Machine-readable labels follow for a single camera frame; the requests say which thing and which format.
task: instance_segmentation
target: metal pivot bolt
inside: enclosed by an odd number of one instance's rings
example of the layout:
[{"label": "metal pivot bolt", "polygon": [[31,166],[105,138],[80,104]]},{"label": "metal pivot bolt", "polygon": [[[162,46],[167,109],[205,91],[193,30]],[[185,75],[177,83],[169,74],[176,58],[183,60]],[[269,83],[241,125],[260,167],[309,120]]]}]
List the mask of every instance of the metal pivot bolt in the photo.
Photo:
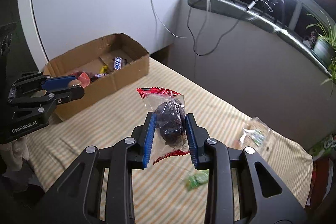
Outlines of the metal pivot bolt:
[{"label": "metal pivot bolt", "polygon": [[85,149],[85,151],[86,151],[86,153],[91,154],[91,153],[96,151],[96,148],[94,146],[90,145]]},{"label": "metal pivot bolt", "polygon": [[135,142],[135,140],[132,137],[128,137],[128,138],[125,139],[125,143],[127,143],[127,144],[131,144],[131,143],[134,143],[134,142]]},{"label": "metal pivot bolt", "polygon": [[245,152],[252,155],[252,154],[254,154],[255,150],[254,150],[253,147],[248,146],[248,147],[245,147]]},{"label": "metal pivot bolt", "polygon": [[214,138],[207,138],[207,143],[208,143],[208,144],[216,144],[216,143],[217,143],[217,140],[214,139]]}]

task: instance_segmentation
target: clear plastic wrapper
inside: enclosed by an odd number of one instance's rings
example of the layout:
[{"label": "clear plastic wrapper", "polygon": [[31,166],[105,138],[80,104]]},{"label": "clear plastic wrapper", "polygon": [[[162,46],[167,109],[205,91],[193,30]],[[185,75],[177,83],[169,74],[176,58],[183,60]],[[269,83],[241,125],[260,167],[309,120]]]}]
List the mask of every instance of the clear plastic wrapper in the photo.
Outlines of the clear plastic wrapper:
[{"label": "clear plastic wrapper", "polygon": [[137,89],[145,107],[155,116],[155,136],[151,163],[189,153],[185,134],[184,96],[164,88]]},{"label": "clear plastic wrapper", "polygon": [[264,151],[268,149],[267,144],[271,133],[271,128],[265,125],[259,118],[254,117],[244,125],[237,148],[243,149],[246,146],[251,146],[260,155],[263,155]]}]

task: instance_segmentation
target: brown cardboard box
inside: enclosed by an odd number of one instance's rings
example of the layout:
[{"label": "brown cardboard box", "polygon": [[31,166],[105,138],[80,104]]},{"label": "brown cardboard box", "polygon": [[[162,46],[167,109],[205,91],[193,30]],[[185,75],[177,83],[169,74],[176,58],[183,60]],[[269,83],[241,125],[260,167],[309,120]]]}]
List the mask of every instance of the brown cardboard box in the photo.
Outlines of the brown cardboard box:
[{"label": "brown cardboard box", "polygon": [[119,33],[98,38],[80,45],[51,60],[44,74],[58,77],[82,70],[99,73],[103,65],[109,65],[115,57],[127,59],[127,64],[109,76],[90,83],[82,99],[58,105],[56,114],[64,121],[100,99],[120,90],[148,74],[149,53],[129,36]]}]

